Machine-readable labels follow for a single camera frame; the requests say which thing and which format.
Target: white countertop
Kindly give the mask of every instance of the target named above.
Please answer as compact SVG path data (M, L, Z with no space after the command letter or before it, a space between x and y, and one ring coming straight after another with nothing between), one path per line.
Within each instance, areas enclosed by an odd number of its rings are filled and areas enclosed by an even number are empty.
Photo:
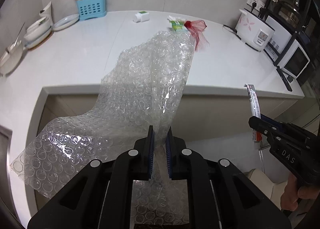
M11 129L10 162L36 135L48 94L98 93L101 78L109 73L120 52L146 42L159 30L167 30L167 12L150 12L150 21L134 23L136 11L110 12L103 18L78 22L53 34L29 51L18 68L0 78L0 125ZM292 92L283 84L264 52L242 43L221 24L205 21L204 36L210 46L196 52L185 94L247 96L245 83L254 84L258 96L302 98L296 80ZM30 220L23 182L11 171L13 200L26 227Z

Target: rice cooker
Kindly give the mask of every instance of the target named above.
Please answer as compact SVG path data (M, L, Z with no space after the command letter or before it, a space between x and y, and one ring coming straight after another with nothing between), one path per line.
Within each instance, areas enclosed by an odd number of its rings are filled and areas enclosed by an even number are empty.
M240 12L241 16L236 26L237 35L257 51L262 51L275 30L247 9L240 9Z

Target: red mesh bag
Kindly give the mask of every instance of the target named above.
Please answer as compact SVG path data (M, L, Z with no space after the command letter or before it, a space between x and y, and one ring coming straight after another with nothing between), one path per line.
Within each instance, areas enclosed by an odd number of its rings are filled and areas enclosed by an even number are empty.
M203 20L186 21L184 26L190 31L191 35L196 39L196 51L209 45L209 42L202 33L204 29L207 27Z

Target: blue plastic basket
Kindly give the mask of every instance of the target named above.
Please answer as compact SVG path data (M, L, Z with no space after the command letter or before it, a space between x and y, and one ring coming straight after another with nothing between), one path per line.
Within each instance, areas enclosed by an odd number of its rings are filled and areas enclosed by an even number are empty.
M106 0L78 0L80 21L104 17L107 14Z

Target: bubble wrap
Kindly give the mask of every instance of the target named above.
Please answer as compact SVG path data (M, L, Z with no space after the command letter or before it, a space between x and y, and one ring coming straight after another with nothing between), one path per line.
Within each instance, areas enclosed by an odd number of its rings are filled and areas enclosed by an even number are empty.
M176 32L159 32L146 43L124 50L116 67L102 79L92 110L52 120L11 168L26 184L51 198L91 160L116 159L146 137L153 125L154 171L151 180L134 181L132 225L187 222L186 183L169 179L163 144L194 50L194 38Z

